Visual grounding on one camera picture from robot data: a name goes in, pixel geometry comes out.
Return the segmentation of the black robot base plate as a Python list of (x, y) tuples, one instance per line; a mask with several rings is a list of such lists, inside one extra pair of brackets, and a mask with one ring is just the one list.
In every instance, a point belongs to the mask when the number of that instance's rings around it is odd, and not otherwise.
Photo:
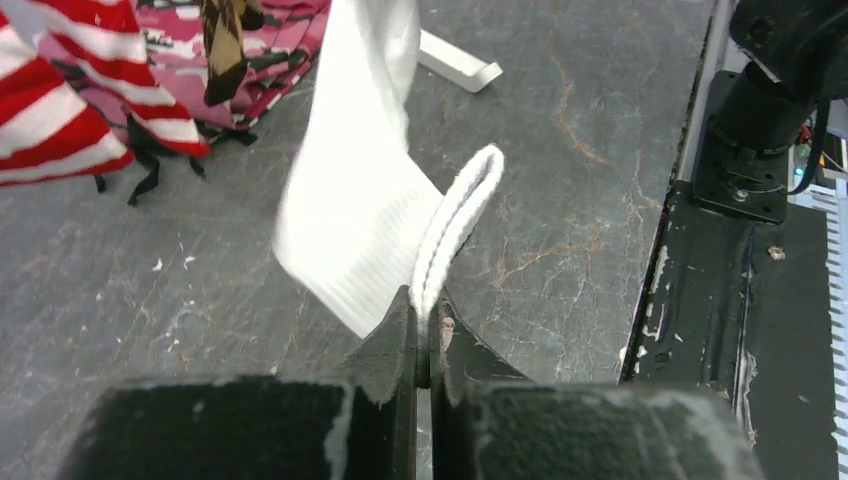
[(624, 382), (706, 388), (731, 407), (769, 479), (847, 475), (847, 268), (836, 198), (821, 189), (774, 225), (724, 216), (675, 182), (633, 328)]

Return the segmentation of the red white striped sock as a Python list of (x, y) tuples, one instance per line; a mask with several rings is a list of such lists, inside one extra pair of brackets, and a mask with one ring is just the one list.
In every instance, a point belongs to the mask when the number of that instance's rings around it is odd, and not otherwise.
[(34, 6), (85, 74), (118, 96), (151, 136), (180, 154), (209, 153), (186, 108), (155, 79), (129, 1), (54, 0)]

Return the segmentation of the metal clothes rack frame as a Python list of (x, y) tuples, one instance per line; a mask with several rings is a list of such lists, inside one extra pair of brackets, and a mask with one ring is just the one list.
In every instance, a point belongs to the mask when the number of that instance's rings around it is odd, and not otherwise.
[(442, 38), (421, 30), (418, 62), (470, 93), (478, 93), (503, 74), (497, 62), (486, 62)]

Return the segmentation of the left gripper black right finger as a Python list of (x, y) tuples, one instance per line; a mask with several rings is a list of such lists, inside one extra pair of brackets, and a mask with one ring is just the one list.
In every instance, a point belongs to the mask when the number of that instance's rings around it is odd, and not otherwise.
[(543, 384), (440, 299), (430, 316), (437, 479), (759, 479), (727, 403), (700, 387)]

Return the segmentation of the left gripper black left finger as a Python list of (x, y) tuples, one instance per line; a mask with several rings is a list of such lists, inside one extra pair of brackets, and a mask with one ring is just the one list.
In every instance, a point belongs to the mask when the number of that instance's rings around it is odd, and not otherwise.
[(86, 415), (63, 479), (411, 479), (416, 318), (399, 289), (333, 368), (305, 376), (144, 378)]

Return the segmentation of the white sock black stripes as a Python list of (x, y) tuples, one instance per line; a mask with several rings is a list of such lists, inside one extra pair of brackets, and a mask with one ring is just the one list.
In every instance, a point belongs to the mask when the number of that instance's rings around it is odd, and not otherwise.
[(426, 321), (504, 172), (502, 151), (487, 145), (440, 191), (410, 157), (405, 102), (420, 37), (414, 1), (331, 4), (278, 210), (279, 263), (359, 337), (401, 287)]

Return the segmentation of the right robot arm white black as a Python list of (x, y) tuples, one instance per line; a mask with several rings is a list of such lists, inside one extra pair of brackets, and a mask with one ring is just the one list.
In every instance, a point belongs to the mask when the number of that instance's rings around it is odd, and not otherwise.
[(710, 83), (692, 201), (780, 224), (813, 181), (831, 102), (847, 95), (847, 4), (740, 1), (729, 37), (749, 61)]

